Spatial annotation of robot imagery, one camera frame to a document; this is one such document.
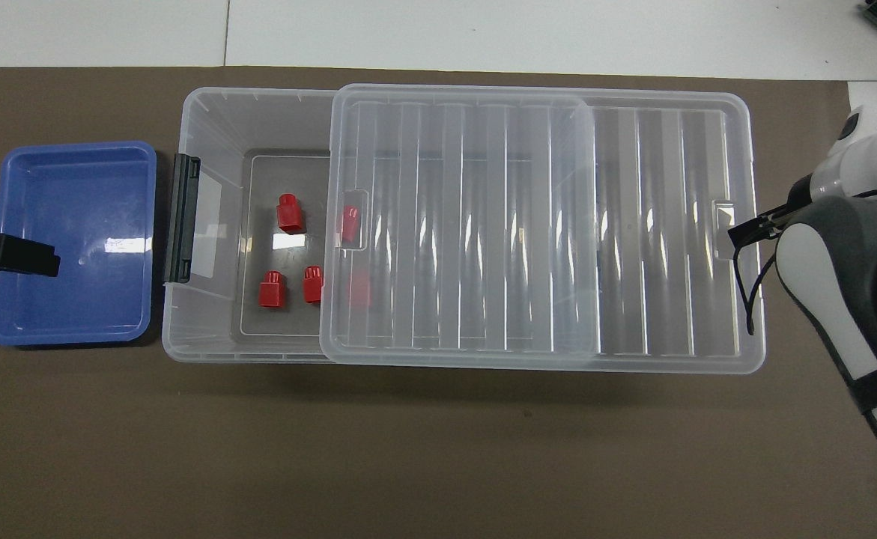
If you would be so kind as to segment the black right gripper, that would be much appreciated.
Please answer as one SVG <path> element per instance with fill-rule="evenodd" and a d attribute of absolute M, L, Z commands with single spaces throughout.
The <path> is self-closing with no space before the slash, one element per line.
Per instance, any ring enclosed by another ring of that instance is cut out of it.
<path fill-rule="evenodd" d="M 788 191 L 783 209 L 768 211 L 748 219 L 742 224 L 732 226 L 728 235 L 734 249 L 743 249 L 761 241 L 777 238 L 790 221 L 793 214 L 812 202 L 811 180 L 813 175 L 804 175 L 795 181 Z"/>

